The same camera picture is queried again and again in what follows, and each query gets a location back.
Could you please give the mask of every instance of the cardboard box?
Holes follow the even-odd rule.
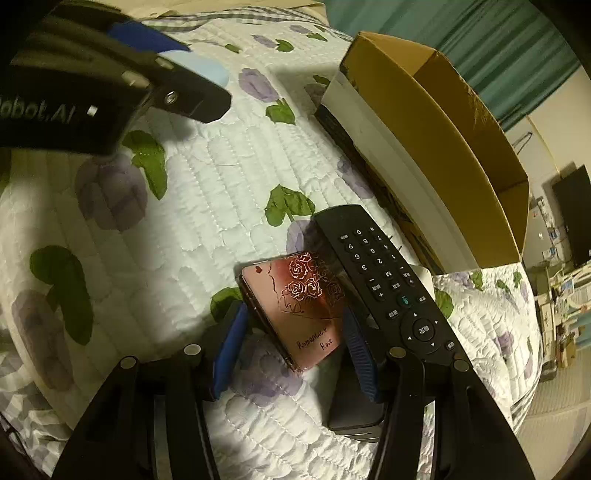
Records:
[[[527,175],[443,54],[361,32],[316,116],[432,273],[520,261]]]

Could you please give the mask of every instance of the smartphone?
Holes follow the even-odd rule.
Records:
[[[345,292],[316,255],[300,252],[249,265],[239,284],[293,370],[312,368],[340,345]]]

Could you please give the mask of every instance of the screw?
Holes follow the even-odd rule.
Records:
[[[124,359],[119,362],[119,366],[125,370],[129,370],[130,368],[135,367],[135,358],[132,356],[126,356]]]
[[[388,353],[392,358],[404,358],[406,356],[406,350],[401,346],[393,346]]]
[[[166,94],[166,96],[164,97],[164,103],[166,103],[166,105],[172,105],[177,100],[178,100],[178,93],[175,92],[174,90],[172,92],[168,92]]]
[[[196,343],[191,343],[191,344],[187,345],[183,350],[183,352],[185,352],[185,355],[190,355],[190,356],[197,355],[200,351],[201,351],[201,347]]]
[[[459,372],[467,372],[470,370],[470,365],[465,360],[456,360],[453,363],[453,368],[455,368]]]

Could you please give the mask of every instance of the quilted bedspread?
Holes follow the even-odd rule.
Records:
[[[363,205],[417,263],[313,117],[349,46],[343,35],[307,22],[214,20],[195,30],[178,22],[173,36],[229,72],[233,102],[221,120],[151,109],[114,157],[13,150],[9,176],[0,169],[0,306],[18,351],[0,350],[0,409],[23,435],[73,427],[123,356],[149,361],[198,339],[241,297],[236,266],[301,249],[314,211]],[[510,265],[434,285],[476,372],[518,428],[541,368],[525,272]],[[248,336],[230,389],[206,408],[222,478],[368,474],[374,445],[322,426],[337,360],[299,377],[262,332]],[[27,400],[23,375],[49,405]],[[419,477],[430,471],[433,412]],[[44,435],[28,446],[47,448],[51,471],[63,438],[48,445]]]

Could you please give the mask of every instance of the television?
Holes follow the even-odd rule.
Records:
[[[552,189],[564,219],[574,266],[580,267],[591,260],[591,181],[587,169],[578,168]]]

